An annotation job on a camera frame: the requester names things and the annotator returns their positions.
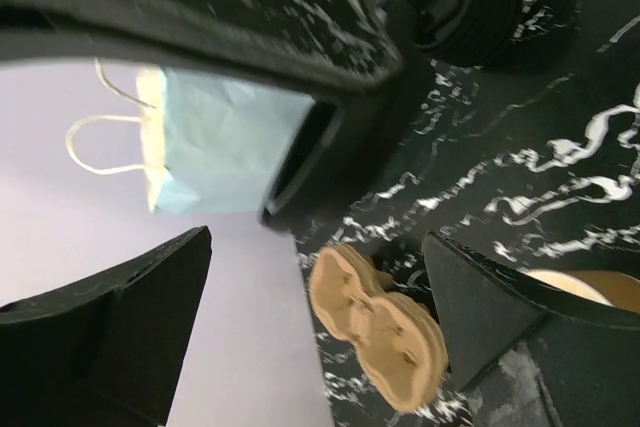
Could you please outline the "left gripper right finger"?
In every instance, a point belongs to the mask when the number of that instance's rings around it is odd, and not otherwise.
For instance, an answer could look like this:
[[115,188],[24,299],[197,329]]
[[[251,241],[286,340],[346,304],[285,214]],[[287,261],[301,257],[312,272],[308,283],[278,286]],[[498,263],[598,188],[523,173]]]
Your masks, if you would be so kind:
[[636,426],[639,316],[442,237],[423,258],[452,384],[477,426]]

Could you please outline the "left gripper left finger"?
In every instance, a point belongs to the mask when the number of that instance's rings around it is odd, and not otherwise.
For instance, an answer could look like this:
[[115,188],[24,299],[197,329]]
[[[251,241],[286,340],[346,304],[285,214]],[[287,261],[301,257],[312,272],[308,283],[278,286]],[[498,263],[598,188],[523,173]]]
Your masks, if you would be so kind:
[[205,226],[1,308],[4,426],[164,426],[212,248]]

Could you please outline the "brown paper cup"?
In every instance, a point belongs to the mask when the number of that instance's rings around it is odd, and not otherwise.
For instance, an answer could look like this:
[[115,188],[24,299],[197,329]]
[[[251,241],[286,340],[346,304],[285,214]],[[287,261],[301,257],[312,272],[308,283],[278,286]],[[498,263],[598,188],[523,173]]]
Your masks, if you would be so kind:
[[603,270],[566,273],[529,269],[523,273],[575,296],[622,310],[639,312],[639,280],[630,275]]

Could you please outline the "light blue paper bag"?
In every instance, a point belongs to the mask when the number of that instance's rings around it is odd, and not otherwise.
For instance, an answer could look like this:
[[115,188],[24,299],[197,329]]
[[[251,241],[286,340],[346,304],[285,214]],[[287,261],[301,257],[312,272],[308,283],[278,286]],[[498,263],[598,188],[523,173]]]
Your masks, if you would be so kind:
[[101,83],[139,108],[126,122],[139,126],[142,162],[93,167],[75,152],[74,137],[100,121],[77,121],[66,133],[71,159],[109,176],[139,169],[150,212],[212,215],[255,212],[314,103],[305,94],[215,74],[143,67],[136,92],[126,93],[95,65]]

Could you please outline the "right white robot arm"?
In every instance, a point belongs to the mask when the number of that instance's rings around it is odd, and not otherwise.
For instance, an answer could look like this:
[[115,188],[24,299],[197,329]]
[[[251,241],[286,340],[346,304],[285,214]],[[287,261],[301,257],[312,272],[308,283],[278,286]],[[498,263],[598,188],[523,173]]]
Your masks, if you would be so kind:
[[1,0],[1,58],[141,63],[152,210],[341,215],[403,59],[364,0]]

